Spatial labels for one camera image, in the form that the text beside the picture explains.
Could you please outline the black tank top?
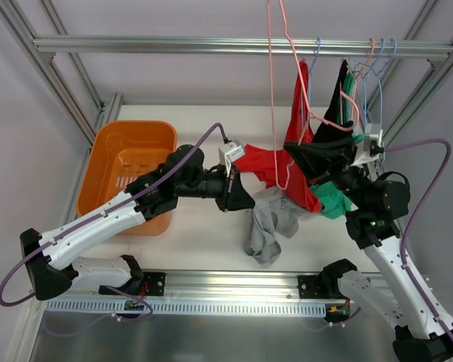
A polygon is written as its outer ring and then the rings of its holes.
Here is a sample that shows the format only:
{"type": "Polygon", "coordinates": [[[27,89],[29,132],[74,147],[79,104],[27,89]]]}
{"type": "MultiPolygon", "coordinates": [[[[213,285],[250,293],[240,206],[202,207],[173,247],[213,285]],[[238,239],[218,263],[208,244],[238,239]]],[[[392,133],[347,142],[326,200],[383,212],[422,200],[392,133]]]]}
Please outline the black tank top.
{"type": "MultiPolygon", "coordinates": [[[[344,121],[343,124],[340,123],[341,121],[340,90],[341,87],[344,86],[344,82],[347,77],[347,72],[348,72],[347,61],[343,60],[337,76],[336,85],[334,86],[331,101],[329,103],[326,113],[324,114],[324,119],[333,122],[337,125],[340,125],[341,128],[351,127],[353,124],[351,121],[344,121]]],[[[350,137],[352,133],[353,132],[351,130],[349,131],[339,130],[336,127],[327,125],[322,122],[314,134],[313,142],[314,143],[335,142],[350,137]]]]}

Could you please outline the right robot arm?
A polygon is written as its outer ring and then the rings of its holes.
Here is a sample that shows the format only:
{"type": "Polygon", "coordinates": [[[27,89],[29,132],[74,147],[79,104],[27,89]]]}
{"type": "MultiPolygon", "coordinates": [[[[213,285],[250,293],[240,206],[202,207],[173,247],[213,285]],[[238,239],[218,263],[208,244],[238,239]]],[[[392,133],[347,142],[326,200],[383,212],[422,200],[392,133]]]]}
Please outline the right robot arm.
{"type": "Polygon", "coordinates": [[[326,267],[307,285],[331,299],[345,298],[385,324],[400,361],[446,361],[453,358],[453,317],[427,286],[407,250],[407,231],[396,221],[408,215],[411,186],[406,176],[390,173],[372,180],[364,164],[385,153],[379,136],[361,142],[352,137],[328,143],[285,143],[309,181],[329,181],[356,206],[345,214],[347,233],[373,262],[393,296],[374,287],[348,259],[326,267]]]}

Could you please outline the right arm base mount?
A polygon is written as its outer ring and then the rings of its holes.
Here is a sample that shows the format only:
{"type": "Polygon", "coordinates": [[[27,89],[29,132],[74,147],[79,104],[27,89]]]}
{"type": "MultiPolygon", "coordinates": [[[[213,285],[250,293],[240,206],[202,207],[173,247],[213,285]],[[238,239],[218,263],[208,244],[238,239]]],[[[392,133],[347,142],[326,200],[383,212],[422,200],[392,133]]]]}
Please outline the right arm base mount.
{"type": "Polygon", "coordinates": [[[300,299],[328,298],[328,292],[318,275],[298,275],[297,290],[300,299]]]}

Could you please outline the orange plastic basket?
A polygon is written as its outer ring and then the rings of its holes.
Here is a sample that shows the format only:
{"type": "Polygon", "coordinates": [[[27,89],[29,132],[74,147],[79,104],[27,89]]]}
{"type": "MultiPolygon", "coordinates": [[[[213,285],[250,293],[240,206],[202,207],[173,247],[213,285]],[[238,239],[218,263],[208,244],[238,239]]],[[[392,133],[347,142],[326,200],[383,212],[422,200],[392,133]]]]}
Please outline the orange plastic basket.
{"type": "Polygon", "coordinates": [[[77,215],[90,213],[155,170],[176,148],[177,131],[164,121],[122,120],[103,126],[82,180],[77,215]]]}

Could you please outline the green tank top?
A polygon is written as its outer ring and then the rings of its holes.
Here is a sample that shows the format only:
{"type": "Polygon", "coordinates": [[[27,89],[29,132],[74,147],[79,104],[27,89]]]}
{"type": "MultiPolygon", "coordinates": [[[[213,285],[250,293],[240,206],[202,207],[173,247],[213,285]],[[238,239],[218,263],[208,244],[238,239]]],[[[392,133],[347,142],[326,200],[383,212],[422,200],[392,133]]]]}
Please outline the green tank top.
{"type": "MultiPolygon", "coordinates": [[[[343,91],[347,96],[352,96],[355,87],[355,79],[347,73],[343,91]]],[[[341,121],[351,121],[351,103],[341,96],[341,121]]],[[[310,191],[319,199],[321,203],[321,214],[329,219],[337,219],[343,216],[347,211],[351,211],[352,202],[341,191],[339,191],[332,182],[326,182],[321,185],[311,185],[310,191]]]]}

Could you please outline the empty blue hanger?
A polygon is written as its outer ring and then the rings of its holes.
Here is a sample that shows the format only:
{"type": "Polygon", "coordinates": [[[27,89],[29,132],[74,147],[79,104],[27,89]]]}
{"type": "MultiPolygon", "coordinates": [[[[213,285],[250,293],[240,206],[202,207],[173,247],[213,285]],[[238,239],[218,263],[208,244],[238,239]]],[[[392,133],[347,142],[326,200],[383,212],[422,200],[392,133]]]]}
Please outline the empty blue hanger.
{"type": "Polygon", "coordinates": [[[390,47],[387,47],[387,41],[382,38],[381,39],[381,49],[379,50],[379,53],[375,57],[374,61],[370,64],[369,71],[363,78],[365,80],[367,77],[372,74],[375,77],[382,77],[391,63],[391,61],[394,59],[396,53],[397,53],[397,40],[395,38],[390,39],[390,47]],[[382,58],[383,55],[387,55],[387,60],[384,62],[381,68],[376,69],[376,65],[379,62],[379,60],[382,58]]]}
{"type": "Polygon", "coordinates": [[[383,54],[384,48],[385,48],[385,40],[382,39],[380,53],[374,59],[374,61],[371,61],[371,58],[374,56],[374,49],[376,47],[376,41],[374,38],[370,38],[369,42],[371,45],[371,50],[370,50],[368,57],[362,62],[356,61],[356,64],[355,64],[354,70],[353,70],[356,81],[362,82],[363,98],[360,100],[360,110],[362,111],[362,127],[363,127],[363,129],[366,129],[366,126],[368,124],[368,110],[367,110],[368,93],[367,93],[367,87],[366,87],[367,80],[370,75],[373,75],[376,79],[380,78],[383,70],[379,69],[377,71],[375,68],[375,65],[376,65],[377,61],[379,61],[380,56],[383,54]]]}

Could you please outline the aluminium hanging rail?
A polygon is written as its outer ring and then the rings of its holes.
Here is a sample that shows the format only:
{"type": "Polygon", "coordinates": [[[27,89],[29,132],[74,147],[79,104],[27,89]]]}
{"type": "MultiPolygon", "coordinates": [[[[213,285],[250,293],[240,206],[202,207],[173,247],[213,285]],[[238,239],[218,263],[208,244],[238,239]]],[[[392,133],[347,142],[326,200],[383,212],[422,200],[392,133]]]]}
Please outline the aluminium hanging rail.
{"type": "MultiPolygon", "coordinates": [[[[201,38],[112,35],[39,35],[32,43],[42,53],[102,54],[239,54],[287,55],[296,51],[301,56],[314,55],[316,39],[285,38],[201,38]]],[[[453,45],[444,42],[397,40],[396,58],[444,60],[453,45]]],[[[321,57],[367,57],[369,40],[322,40],[321,57]]],[[[376,40],[374,56],[381,49],[376,40]]]]}

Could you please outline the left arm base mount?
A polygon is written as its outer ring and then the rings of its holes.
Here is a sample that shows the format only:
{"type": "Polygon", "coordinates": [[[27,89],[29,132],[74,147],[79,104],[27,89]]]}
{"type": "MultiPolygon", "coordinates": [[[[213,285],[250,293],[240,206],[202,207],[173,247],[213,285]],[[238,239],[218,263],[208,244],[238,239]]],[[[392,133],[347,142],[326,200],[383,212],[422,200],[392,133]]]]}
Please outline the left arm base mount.
{"type": "Polygon", "coordinates": [[[159,271],[145,271],[140,284],[140,295],[144,297],[163,297],[165,294],[166,274],[159,271]]]}

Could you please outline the red tank top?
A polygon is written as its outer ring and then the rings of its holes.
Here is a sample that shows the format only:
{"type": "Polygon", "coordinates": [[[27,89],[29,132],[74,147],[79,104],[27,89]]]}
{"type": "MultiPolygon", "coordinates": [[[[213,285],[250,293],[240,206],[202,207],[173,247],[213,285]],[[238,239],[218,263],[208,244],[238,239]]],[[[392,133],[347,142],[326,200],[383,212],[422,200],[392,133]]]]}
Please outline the red tank top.
{"type": "MultiPolygon", "coordinates": [[[[308,82],[308,65],[302,60],[294,87],[291,120],[284,138],[286,142],[309,143],[313,140],[314,133],[307,125],[307,107],[301,88],[308,82]]],[[[248,144],[245,150],[246,155],[236,161],[237,168],[243,173],[253,173],[268,188],[280,185],[288,198],[311,213],[318,213],[322,209],[321,201],[310,191],[305,176],[284,149],[273,151],[248,144]]]]}

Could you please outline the grey tank top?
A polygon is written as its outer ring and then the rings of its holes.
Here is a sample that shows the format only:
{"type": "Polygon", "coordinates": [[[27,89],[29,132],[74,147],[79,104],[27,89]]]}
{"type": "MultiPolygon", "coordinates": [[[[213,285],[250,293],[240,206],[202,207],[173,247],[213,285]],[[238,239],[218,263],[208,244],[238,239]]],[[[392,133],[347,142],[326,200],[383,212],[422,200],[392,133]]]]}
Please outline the grey tank top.
{"type": "Polygon", "coordinates": [[[271,265],[282,252],[277,236],[292,238],[305,210],[276,186],[257,192],[253,199],[255,205],[246,214],[244,252],[260,265],[271,265]]]}

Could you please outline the front aluminium rail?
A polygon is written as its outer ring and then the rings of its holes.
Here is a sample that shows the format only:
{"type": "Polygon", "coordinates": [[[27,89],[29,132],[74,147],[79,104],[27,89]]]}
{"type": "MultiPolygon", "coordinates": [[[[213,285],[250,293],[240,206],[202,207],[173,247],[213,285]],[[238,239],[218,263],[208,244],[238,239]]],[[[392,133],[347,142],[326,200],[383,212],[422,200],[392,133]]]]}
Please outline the front aluminium rail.
{"type": "Polygon", "coordinates": [[[302,300],[297,290],[298,275],[318,275],[328,292],[326,299],[342,297],[328,290],[320,272],[273,271],[187,271],[150,270],[130,267],[89,267],[80,265],[66,271],[45,271],[31,277],[31,294],[39,301],[47,301],[64,294],[117,296],[121,292],[140,295],[144,272],[166,274],[165,294],[157,299],[203,301],[281,301],[302,300]]]}

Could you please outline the pink hanger holding black top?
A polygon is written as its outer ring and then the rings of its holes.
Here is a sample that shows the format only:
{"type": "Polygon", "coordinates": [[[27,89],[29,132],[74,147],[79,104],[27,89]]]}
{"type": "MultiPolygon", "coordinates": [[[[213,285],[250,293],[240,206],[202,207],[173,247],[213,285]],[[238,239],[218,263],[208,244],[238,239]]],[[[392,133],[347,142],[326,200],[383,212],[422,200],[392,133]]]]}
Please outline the pink hanger holding black top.
{"type": "Polygon", "coordinates": [[[362,62],[355,63],[353,66],[348,65],[347,67],[348,72],[354,77],[356,81],[358,81],[360,78],[364,78],[369,71],[371,60],[374,56],[376,40],[374,38],[370,38],[369,45],[370,48],[368,56],[362,62]]]}

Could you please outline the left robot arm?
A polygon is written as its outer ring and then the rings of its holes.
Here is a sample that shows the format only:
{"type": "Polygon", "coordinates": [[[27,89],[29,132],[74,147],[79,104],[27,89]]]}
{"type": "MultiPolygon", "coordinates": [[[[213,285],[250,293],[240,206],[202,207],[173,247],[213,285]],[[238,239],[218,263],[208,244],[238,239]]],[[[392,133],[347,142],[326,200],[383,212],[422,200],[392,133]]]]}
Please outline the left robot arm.
{"type": "Polygon", "coordinates": [[[90,259],[84,253],[174,210],[180,197],[213,199],[223,212],[251,209],[254,200],[234,165],[243,155],[244,146],[230,141],[219,148],[219,164],[206,170],[200,148],[180,146],[90,213],[49,232],[24,231],[20,243],[35,297],[49,300],[84,287],[98,287],[102,294],[139,294],[145,277],[133,256],[90,259]]]}

